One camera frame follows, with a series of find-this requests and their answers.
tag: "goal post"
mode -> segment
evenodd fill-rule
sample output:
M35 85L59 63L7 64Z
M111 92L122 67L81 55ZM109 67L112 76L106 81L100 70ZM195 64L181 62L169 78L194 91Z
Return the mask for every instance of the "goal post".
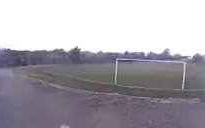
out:
M185 78L186 78L186 62L183 61L165 61L165 60L144 60L144 59L128 59L128 58L115 58L115 71L114 71L114 84L118 84L118 69L119 69L119 61L136 61L136 62L158 62L158 63L175 63L183 65L183 75L182 75L182 85L181 89L185 88Z

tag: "pavement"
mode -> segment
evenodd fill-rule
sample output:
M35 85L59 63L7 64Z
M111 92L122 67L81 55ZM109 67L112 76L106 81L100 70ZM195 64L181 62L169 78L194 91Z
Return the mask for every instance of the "pavement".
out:
M0 128L205 128L205 103L164 101L57 89L0 69Z

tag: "overcast sky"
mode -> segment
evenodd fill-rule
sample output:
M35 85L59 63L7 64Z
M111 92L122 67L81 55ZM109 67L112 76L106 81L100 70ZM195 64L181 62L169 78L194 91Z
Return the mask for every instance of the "overcast sky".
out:
M205 0L0 0L0 47L205 54Z

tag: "grass field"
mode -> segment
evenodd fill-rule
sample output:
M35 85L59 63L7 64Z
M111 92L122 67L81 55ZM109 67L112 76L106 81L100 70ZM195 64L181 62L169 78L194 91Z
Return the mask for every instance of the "grass field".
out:
M114 83L114 64L54 65L37 70L74 78ZM169 63L120 63L118 84L159 89L181 89L183 65ZM205 89L205 64L187 64L185 89Z

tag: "green grass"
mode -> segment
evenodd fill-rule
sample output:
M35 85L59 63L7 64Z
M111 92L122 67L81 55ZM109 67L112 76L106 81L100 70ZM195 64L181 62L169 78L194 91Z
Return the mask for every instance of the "green grass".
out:
M50 65L26 68L31 77L61 86L98 92L160 98L200 98L205 101L205 64L188 64L182 91L182 65L120 64L119 85L113 84L114 65Z
M114 83L113 64L55 65L35 67L52 74ZM182 64L120 63L118 84L159 89L181 89ZM205 64L187 64L185 89L205 89Z

